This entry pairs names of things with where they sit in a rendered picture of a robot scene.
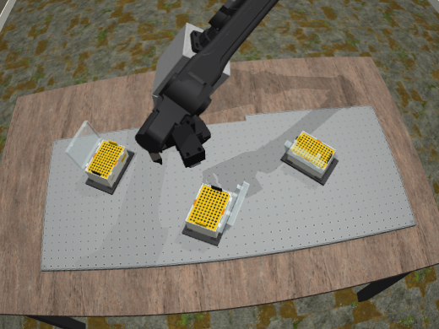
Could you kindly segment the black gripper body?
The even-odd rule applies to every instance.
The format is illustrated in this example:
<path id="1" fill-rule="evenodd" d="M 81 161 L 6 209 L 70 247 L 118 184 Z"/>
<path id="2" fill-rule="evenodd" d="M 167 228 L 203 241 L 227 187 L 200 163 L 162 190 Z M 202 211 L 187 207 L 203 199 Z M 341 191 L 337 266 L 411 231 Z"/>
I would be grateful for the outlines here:
<path id="1" fill-rule="evenodd" d="M 181 124 L 179 124 L 178 126 L 175 126 L 175 127 L 179 127 L 186 120 L 187 120 L 187 117 Z M 196 121 L 194 117 L 193 117 L 193 120 L 195 121 L 195 129 L 196 129 L 196 135 L 198 137 L 198 140 L 201 141 L 205 138 L 209 138 L 211 136 L 211 132 L 209 131 L 209 129 L 205 125 L 204 121 L 203 120 Z M 160 150 L 160 153 L 163 153 L 162 151 L 164 151 L 166 149 L 168 149 L 168 148 L 166 147 L 166 145 L 164 145 L 163 148 Z"/>

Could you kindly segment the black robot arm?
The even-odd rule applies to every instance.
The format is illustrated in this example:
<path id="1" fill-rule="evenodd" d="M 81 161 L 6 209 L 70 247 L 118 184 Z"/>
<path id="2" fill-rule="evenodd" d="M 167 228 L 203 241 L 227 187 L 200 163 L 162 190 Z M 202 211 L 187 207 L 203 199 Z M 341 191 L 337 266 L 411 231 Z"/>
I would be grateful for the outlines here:
<path id="1" fill-rule="evenodd" d="M 164 145 L 176 146 L 186 168 L 205 160 L 205 149 L 196 135 L 193 117 L 208 108 L 212 101 L 209 95 L 226 64 L 278 1 L 227 0 L 209 21 L 210 28 L 203 33 L 192 31 L 192 51 L 197 54 L 160 91 L 153 112 L 135 135 L 142 148 L 158 154 Z M 199 83 L 189 72 L 205 83 Z M 182 125 L 175 127 L 186 117 Z"/>

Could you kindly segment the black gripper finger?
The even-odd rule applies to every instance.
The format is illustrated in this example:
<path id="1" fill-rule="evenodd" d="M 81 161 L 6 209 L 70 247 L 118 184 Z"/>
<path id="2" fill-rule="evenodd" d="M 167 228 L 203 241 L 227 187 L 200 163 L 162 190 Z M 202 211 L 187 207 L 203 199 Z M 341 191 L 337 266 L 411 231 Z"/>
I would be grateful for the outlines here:
<path id="1" fill-rule="evenodd" d="M 158 154 L 151 153 L 149 155 L 150 155 L 151 159 L 153 160 L 153 162 L 160 163 L 160 165 L 162 165 L 162 158 L 160 156 L 160 153 L 158 153 Z"/>
<path id="2" fill-rule="evenodd" d="M 200 118 L 200 116 L 195 116 L 194 117 L 196 121 L 201 121 L 202 119 Z M 211 138 L 211 136 L 209 138 L 205 138 L 203 140 L 200 141 L 200 143 L 203 145 L 206 141 L 208 141 Z"/>

